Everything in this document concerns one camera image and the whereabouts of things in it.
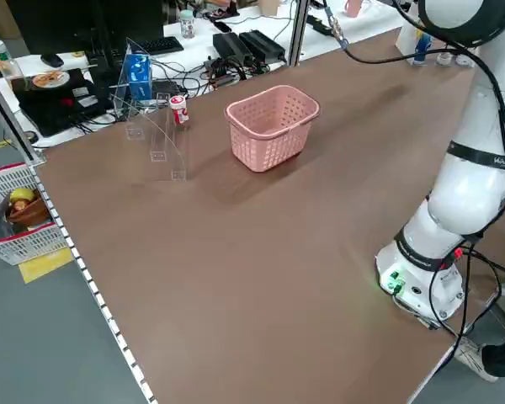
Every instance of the pink cup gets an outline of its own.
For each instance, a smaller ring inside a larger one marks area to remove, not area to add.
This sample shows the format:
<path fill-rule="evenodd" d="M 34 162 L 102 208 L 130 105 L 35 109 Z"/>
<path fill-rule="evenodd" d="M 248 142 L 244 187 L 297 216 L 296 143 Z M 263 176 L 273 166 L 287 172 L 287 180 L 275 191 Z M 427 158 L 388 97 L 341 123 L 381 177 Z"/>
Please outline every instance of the pink cup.
<path fill-rule="evenodd" d="M 346 10 L 346 15 L 354 19 L 358 16 L 359 10 L 361 10 L 361 4 L 363 0 L 348 0 L 344 9 Z"/>

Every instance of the clear acrylic stand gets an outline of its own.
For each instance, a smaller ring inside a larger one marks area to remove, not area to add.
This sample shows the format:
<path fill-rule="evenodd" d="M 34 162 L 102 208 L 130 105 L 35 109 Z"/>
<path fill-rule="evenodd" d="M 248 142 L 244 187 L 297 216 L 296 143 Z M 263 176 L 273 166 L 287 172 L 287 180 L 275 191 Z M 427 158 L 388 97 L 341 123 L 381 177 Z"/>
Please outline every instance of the clear acrylic stand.
<path fill-rule="evenodd" d="M 125 54 L 149 55 L 135 41 L 127 39 Z M 130 141 L 149 144 L 148 156 L 157 171 L 157 180 L 187 179 L 189 139 L 186 128 L 176 125 L 169 107 L 169 93 L 154 94 L 153 99 L 135 101 L 128 91 L 127 74 L 122 67 L 114 93 L 114 112 L 125 121 L 125 136 Z"/>

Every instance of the jar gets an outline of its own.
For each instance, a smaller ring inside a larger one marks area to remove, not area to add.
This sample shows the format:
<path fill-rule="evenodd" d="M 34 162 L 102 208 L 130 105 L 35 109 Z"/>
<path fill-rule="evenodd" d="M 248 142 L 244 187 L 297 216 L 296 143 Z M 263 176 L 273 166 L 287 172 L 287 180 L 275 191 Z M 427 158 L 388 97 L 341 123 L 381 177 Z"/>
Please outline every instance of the jar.
<path fill-rule="evenodd" d="M 184 38 L 194 37 L 194 16 L 191 10 L 182 10 L 179 13 L 179 23 L 182 27 L 182 36 Z"/>

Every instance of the yellow paper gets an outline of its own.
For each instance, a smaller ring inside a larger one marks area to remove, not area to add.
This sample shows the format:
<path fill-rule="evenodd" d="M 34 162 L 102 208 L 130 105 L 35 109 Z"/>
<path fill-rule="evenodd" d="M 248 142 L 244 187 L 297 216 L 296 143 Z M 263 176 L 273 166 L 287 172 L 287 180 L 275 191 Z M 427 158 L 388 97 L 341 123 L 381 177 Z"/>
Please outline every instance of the yellow paper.
<path fill-rule="evenodd" d="M 27 284 L 58 269 L 66 263 L 70 263 L 72 260 L 73 256 L 71 255 L 70 249 L 62 248 L 50 254 L 30 259 L 25 263 L 20 263 L 19 269 L 20 273 L 23 275 L 24 282 Z"/>

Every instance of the white desk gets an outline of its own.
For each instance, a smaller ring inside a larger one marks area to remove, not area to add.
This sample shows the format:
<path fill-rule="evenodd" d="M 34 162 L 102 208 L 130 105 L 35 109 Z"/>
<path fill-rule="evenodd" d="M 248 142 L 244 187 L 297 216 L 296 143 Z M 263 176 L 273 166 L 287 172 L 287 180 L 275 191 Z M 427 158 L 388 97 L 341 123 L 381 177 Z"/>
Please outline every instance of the white desk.
<path fill-rule="evenodd" d="M 351 19 L 344 14 L 344 1 L 335 2 L 334 0 L 328 0 L 328 3 L 332 5 L 332 10 L 335 16 L 339 19 L 341 26 L 343 27 L 344 34 L 348 38 L 350 43 L 359 42 L 361 40 L 368 39 L 370 37 L 382 34 L 384 32 L 390 31 L 395 28 L 402 26 L 402 18 L 398 12 L 383 3 L 379 3 L 376 0 L 369 0 L 364 2 L 363 8 L 356 19 Z M 292 7 L 291 17 L 295 16 L 295 4 Z M 235 23 L 245 20 L 249 17 L 257 17 L 260 15 L 259 8 L 249 7 L 242 8 L 239 10 L 240 16 L 233 17 L 231 19 L 225 19 L 226 23 Z M 324 24 L 327 24 L 327 18 L 323 10 L 312 9 L 311 14 L 322 19 Z M 277 17 L 289 17 L 290 16 L 290 4 L 281 4 L 279 6 L 279 12 Z M 287 25 L 288 19 L 267 19 L 259 18 L 243 22 L 242 24 L 229 24 L 232 30 L 236 33 L 247 32 L 252 29 L 258 29 L 262 31 L 265 35 L 270 38 L 275 37 L 282 28 Z M 288 27 L 284 30 L 282 34 L 277 38 L 277 42 L 282 45 L 286 50 L 290 47 L 290 38 L 292 35 L 293 21 L 290 22 Z M 190 70 L 194 67 L 201 65 L 208 56 L 218 57 L 218 54 L 213 47 L 212 37 L 213 34 L 218 34 L 220 31 L 208 20 L 196 19 L 194 21 L 194 31 L 195 37 L 192 39 L 184 39 L 181 36 L 179 23 L 170 24 L 164 27 L 165 35 L 176 36 L 180 43 L 182 44 L 184 50 L 181 52 L 166 54 L 156 56 L 156 59 L 163 61 L 165 63 L 178 62 L 185 67 L 185 69 Z M 338 48 L 338 43 L 330 36 L 325 36 L 317 33 L 311 28 L 310 25 L 306 26 L 305 37 L 303 40 L 303 46 L 301 48 L 301 60 L 309 59 L 314 56 L 324 54 L 329 51 L 333 51 Z M 60 54 L 60 57 L 64 61 L 64 65 L 61 69 L 68 70 L 72 68 L 87 68 L 88 61 L 86 57 L 74 57 L 70 53 Z M 24 75 L 33 76 L 34 74 L 48 72 L 53 70 L 44 64 L 38 55 L 24 56 L 17 59 Z M 271 66 L 272 70 L 282 66 L 282 63 L 273 64 Z M 168 71 L 168 76 L 172 77 L 175 72 Z M 154 68 L 153 76 L 155 78 L 164 78 L 165 74 L 160 68 Z M 191 77 L 199 79 L 199 72 L 191 74 Z M 189 81 L 186 82 L 187 87 L 195 87 L 196 82 Z M 34 130 L 37 129 L 29 122 L 29 120 L 24 116 L 24 114 L 19 110 L 19 102 L 13 95 L 13 92 L 8 87 L 4 79 L 0 79 L 0 91 L 3 93 L 4 98 L 8 102 L 9 108 L 15 113 L 21 127 L 24 130 Z M 100 122 L 111 122 L 112 118 L 109 116 L 103 116 L 97 118 Z M 101 125 L 87 125 L 92 130 L 98 130 Z M 64 141 L 69 141 L 71 139 L 83 136 L 84 134 L 76 128 L 65 130 L 59 134 L 52 137 L 40 138 L 40 140 L 35 144 L 36 146 L 49 147 L 54 146 Z"/>

